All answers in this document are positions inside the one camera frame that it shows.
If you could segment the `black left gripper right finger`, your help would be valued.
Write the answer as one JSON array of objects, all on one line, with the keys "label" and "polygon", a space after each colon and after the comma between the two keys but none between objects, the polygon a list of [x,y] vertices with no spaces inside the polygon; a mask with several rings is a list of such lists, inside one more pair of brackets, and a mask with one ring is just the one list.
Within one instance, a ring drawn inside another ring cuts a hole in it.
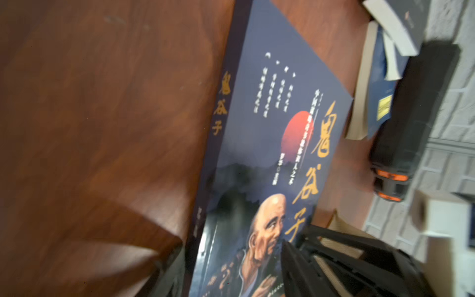
[{"label": "black left gripper right finger", "polygon": [[283,241],[282,279],[286,297],[335,297],[336,290],[314,256]]}]

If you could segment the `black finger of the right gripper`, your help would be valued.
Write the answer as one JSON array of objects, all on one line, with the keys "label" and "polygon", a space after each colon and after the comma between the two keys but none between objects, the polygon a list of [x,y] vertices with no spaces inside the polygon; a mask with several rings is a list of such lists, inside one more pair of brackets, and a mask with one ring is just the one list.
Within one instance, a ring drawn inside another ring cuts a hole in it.
[{"label": "black finger of the right gripper", "polygon": [[408,255],[405,252],[395,249],[381,240],[341,233],[314,225],[306,226],[303,236],[307,240],[323,237],[359,249],[363,251],[365,261],[378,267],[399,267],[408,264]]},{"label": "black finger of the right gripper", "polygon": [[427,281],[416,261],[405,252],[370,252],[355,259],[341,252],[313,252],[324,259],[345,287],[357,284],[369,289],[372,297],[425,297]]}]

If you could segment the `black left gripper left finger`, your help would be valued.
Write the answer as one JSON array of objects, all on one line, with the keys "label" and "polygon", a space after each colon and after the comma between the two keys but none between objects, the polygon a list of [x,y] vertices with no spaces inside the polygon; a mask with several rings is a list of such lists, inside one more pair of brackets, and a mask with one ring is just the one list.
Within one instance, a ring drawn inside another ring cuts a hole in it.
[{"label": "black left gripper left finger", "polygon": [[180,297],[185,274],[185,249],[177,245],[164,261],[155,263],[156,271],[150,276],[136,297]]}]

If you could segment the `dark portrait book gold title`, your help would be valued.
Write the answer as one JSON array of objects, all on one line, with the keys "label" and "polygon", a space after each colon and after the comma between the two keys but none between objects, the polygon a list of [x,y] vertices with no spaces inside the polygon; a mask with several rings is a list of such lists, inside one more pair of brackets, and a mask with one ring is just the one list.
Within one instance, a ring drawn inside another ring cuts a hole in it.
[{"label": "dark portrait book gold title", "polygon": [[236,1],[186,244],[186,297],[279,297],[353,99],[270,1]]}]

